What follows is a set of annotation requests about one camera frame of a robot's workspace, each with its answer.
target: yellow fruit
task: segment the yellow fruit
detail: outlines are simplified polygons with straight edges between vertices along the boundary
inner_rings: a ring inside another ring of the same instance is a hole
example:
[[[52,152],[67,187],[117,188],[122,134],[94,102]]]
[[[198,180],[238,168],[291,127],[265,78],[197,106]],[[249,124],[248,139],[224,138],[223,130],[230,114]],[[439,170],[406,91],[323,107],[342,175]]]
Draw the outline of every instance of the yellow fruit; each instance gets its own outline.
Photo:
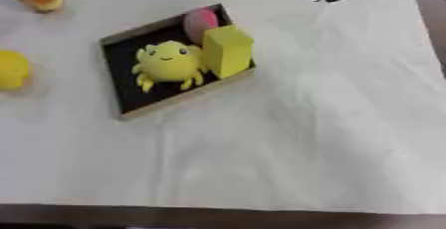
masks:
[[[15,51],[0,50],[0,90],[17,90],[30,75],[28,60]]]

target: yellow cube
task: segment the yellow cube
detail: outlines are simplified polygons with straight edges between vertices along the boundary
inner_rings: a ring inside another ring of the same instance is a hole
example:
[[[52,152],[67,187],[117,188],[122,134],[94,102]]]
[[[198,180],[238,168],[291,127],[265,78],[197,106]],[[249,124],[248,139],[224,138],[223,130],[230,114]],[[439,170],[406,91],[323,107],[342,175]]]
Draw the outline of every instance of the yellow cube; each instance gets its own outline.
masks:
[[[204,64],[220,79],[247,70],[252,59],[254,40],[234,25],[204,33]]]

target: table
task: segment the table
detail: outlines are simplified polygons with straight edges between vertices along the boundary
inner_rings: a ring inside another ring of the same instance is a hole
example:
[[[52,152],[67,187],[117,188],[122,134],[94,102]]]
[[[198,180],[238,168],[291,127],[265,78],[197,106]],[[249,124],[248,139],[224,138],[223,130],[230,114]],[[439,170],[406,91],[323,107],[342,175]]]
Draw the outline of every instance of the table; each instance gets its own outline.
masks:
[[[257,74],[113,118],[100,38],[223,3]],[[0,0],[35,85],[0,97],[0,202],[441,213],[446,93],[415,0]]]

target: black tray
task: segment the black tray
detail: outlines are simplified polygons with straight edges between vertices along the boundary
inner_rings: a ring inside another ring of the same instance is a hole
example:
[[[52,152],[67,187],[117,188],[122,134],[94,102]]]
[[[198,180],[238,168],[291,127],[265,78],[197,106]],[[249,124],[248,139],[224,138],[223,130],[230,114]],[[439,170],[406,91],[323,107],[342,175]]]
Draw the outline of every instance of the black tray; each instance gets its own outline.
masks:
[[[208,8],[214,10],[217,14],[220,26],[232,24],[221,4]],[[137,63],[135,52],[147,44],[156,45],[169,40],[191,45],[192,42],[183,31],[183,19],[184,14],[101,39],[118,101],[119,117],[129,118],[139,115],[148,109],[157,108],[156,106],[167,102],[177,101],[197,93],[197,91],[203,92],[206,88],[214,86],[211,84],[226,83],[227,80],[235,79],[235,77],[244,74],[241,73],[231,78],[219,80],[209,72],[203,76],[203,86],[193,86],[188,91],[180,89],[181,83],[157,83],[148,94],[144,93],[141,87],[136,84],[136,75],[131,73],[131,68]],[[254,68],[255,64],[251,61],[250,69],[245,72],[250,72]]]

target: pink sponge ball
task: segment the pink sponge ball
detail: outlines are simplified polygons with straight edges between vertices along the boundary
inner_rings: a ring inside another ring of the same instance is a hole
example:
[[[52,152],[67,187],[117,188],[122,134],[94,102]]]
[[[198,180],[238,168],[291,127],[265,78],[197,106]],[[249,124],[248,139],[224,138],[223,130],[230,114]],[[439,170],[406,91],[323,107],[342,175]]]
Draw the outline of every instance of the pink sponge ball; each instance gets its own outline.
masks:
[[[184,18],[184,31],[197,45],[203,44],[203,35],[206,30],[216,27],[218,27],[217,15],[208,9],[194,10]]]

